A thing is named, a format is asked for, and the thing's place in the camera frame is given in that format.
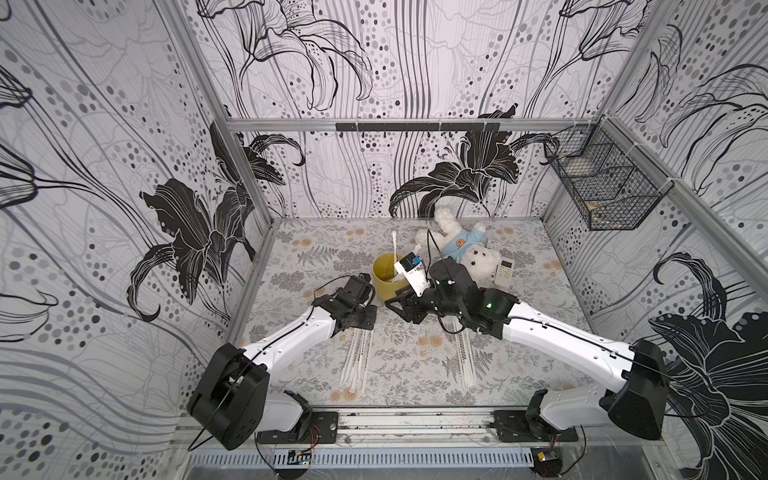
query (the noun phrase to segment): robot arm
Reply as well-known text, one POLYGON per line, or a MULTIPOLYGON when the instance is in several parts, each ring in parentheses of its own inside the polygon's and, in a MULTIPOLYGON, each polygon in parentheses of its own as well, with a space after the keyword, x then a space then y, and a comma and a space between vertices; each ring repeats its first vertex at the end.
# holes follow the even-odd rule
POLYGON ((292 392, 268 393, 270 374, 338 332, 373 329, 376 306, 370 300, 375 292, 369 281, 365 273, 350 277, 333 295, 315 299, 297 319, 242 349, 222 345, 190 397, 189 414, 227 450, 266 430, 303 438, 312 407, 292 392))
POLYGON ((532 346, 598 382, 600 386, 565 392, 536 392, 526 414, 535 436, 543 439, 573 425, 613 422, 643 439, 661 437, 669 382, 658 346, 646 340, 629 345, 606 339, 553 319, 509 293, 478 288, 452 258, 435 262, 429 280, 417 268, 420 261, 407 259, 401 260, 401 268, 417 287, 407 286, 385 302, 406 322, 421 323, 427 313, 457 316, 467 329, 532 346))

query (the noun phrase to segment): black wire basket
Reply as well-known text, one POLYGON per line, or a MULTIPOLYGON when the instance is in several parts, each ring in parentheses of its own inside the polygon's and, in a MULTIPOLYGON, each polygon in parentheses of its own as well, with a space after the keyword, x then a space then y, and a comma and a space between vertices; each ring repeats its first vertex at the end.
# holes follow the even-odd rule
POLYGON ((664 196, 597 126, 575 125, 545 156, 589 230, 634 230, 664 196))

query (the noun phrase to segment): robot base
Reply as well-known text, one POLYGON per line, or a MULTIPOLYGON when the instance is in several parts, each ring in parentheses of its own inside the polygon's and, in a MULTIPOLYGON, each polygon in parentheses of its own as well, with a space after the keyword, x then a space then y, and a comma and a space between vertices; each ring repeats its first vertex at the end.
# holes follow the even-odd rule
MULTIPOLYGON (((498 440, 503 443, 550 442, 552 434, 545 432, 543 438, 531 432, 531 426, 525 418, 525 410, 494 410, 493 426, 496 427, 498 440)), ((554 432, 558 442, 576 442, 578 434, 575 427, 554 432)))
MULTIPOLYGON (((315 425, 320 430, 318 445, 324 443, 336 443, 336 432, 339 425, 338 412, 312 412, 310 414, 309 428, 312 433, 317 435, 313 428, 315 425)), ((260 445, 281 445, 290 443, 311 443, 311 435, 306 435, 300 440, 296 439, 293 432, 279 432, 277 430, 259 432, 258 441, 260 445)))

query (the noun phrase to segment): floral tablecloth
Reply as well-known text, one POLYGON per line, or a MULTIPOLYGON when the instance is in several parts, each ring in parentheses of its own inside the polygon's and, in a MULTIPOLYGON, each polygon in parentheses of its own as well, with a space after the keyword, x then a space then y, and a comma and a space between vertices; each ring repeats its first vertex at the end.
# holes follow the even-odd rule
MULTIPOLYGON (((242 344, 295 319, 311 303, 312 290, 333 277, 370 273, 374 259, 391 251, 392 230, 397 230, 402 243, 399 253, 405 254, 413 247, 415 232, 428 224, 436 228, 426 220, 401 219, 282 222, 242 344)), ((554 318, 589 329, 541 222, 488 220, 487 235, 501 242, 502 256, 515 260, 510 293, 554 318)), ((344 282, 337 280, 317 295, 331 293, 344 282)), ((351 329, 277 372, 270 388, 293 390, 318 406, 500 406, 527 405, 540 388, 571 389, 592 381, 535 349, 469 333, 477 379, 475 387, 463 389, 454 339, 434 316, 412 325, 378 298, 374 304, 379 311, 364 392, 339 385, 351 329)))

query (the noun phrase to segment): yellow cup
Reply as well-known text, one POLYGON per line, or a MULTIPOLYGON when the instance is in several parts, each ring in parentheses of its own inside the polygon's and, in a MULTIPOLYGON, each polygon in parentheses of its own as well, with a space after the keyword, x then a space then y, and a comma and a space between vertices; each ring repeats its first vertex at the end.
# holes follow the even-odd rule
MULTIPOLYGON (((397 260, 401 259, 402 255, 398 255, 397 260)), ((405 278, 397 282, 388 281, 397 276, 395 262, 392 261, 392 252, 379 255, 379 258, 373 261, 371 272, 373 273, 373 287, 376 288, 376 295, 382 301, 391 299, 397 290, 408 285, 408 280, 405 278)))

